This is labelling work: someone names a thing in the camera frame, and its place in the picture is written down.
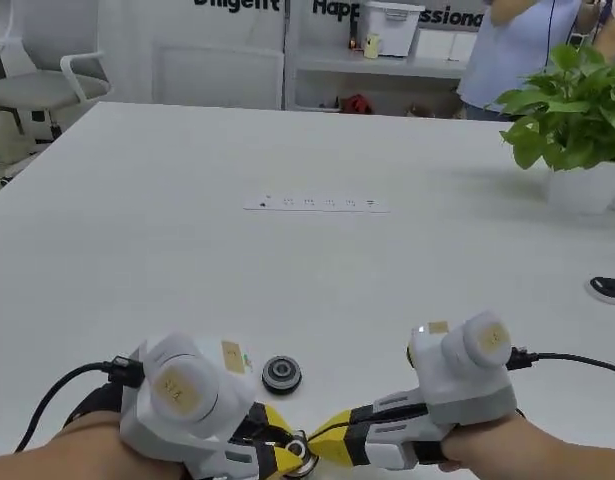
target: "power strip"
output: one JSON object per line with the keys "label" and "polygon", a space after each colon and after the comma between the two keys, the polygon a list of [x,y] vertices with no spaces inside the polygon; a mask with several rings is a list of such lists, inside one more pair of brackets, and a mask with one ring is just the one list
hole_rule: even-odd
{"label": "power strip", "polygon": [[371,197],[261,195],[247,202],[245,210],[283,212],[389,213],[386,202]]}

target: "white shelf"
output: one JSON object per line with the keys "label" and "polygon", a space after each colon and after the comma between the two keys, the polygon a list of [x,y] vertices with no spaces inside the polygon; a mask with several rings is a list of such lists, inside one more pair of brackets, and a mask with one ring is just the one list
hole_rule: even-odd
{"label": "white shelf", "polygon": [[367,59],[362,52],[354,52],[344,47],[301,46],[296,55],[298,70],[319,72],[460,79],[466,67],[467,62],[434,58]]}

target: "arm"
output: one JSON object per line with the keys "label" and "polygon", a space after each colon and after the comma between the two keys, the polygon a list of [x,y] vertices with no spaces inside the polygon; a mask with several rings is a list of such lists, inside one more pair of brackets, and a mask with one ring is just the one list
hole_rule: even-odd
{"label": "arm", "polygon": [[443,442],[451,464],[481,480],[615,480],[615,450],[559,440],[516,416],[457,430]]}
{"label": "arm", "polygon": [[180,480],[182,472],[129,450],[117,423],[76,429],[36,450],[0,457],[0,480]]}
{"label": "arm", "polygon": [[583,35],[589,34],[600,17],[600,2],[594,3],[593,0],[585,0],[580,5],[578,16],[576,17],[576,31]]}
{"label": "arm", "polygon": [[495,26],[506,25],[538,0],[493,0],[491,5],[491,23]]}
{"label": "arm", "polygon": [[615,57],[615,9],[612,11],[609,20],[598,34],[594,42],[594,48],[603,54],[607,61]]}

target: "person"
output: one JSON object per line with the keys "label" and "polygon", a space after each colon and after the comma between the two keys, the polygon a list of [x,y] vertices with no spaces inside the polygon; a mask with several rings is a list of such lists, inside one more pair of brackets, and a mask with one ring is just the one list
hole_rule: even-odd
{"label": "person", "polygon": [[593,0],[485,0],[476,43],[458,86],[470,120],[509,121],[495,100],[521,88],[523,77],[548,64],[549,50],[567,42],[573,29],[593,30],[600,13]]}
{"label": "person", "polygon": [[[118,414],[79,418],[46,446],[0,457],[0,480],[179,480],[183,467],[141,458],[124,446]],[[443,442],[445,472],[481,480],[615,480],[615,450],[565,443],[515,415],[461,427]]]}
{"label": "person", "polygon": [[602,53],[607,61],[615,60],[615,0],[611,2],[610,12],[594,41],[594,48]]}

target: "white table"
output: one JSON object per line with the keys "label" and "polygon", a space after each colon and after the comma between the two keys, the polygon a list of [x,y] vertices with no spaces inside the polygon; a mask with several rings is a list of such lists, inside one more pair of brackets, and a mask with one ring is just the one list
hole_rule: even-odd
{"label": "white table", "polygon": [[[276,405],[306,430],[413,388],[404,349],[430,320],[492,309],[519,345],[615,362],[615,307],[582,287],[615,276],[615,216],[550,212],[500,127],[95,107],[0,193],[0,453],[59,376],[156,332],[235,335],[258,367],[295,357],[304,384]],[[269,192],[371,195],[391,213],[243,210]],[[513,377],[539,425],[615,447],[614,374],[544,361]],[[102,381],[67,387],[36,444]]]}

